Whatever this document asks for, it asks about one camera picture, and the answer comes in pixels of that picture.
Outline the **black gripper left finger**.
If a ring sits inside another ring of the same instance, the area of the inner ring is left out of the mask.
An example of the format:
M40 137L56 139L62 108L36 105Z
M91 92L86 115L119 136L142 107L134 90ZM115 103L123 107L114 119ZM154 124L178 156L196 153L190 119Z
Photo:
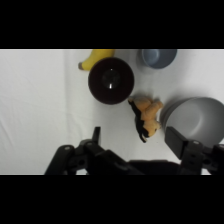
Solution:
M76 175L85 170L89 175L142 175L129 162L100 146L101 128L95 127L91 139L77 147L60 146L50 161L46 175Z

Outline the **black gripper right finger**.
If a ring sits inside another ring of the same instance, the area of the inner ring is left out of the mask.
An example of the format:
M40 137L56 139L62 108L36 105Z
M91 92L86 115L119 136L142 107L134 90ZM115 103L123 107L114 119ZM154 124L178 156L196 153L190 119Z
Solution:
M206 147L197 140L188 140L175 128L167 127L165 143L181 161L179 175L200 175L206 169L211 175L224 175L224 145Z

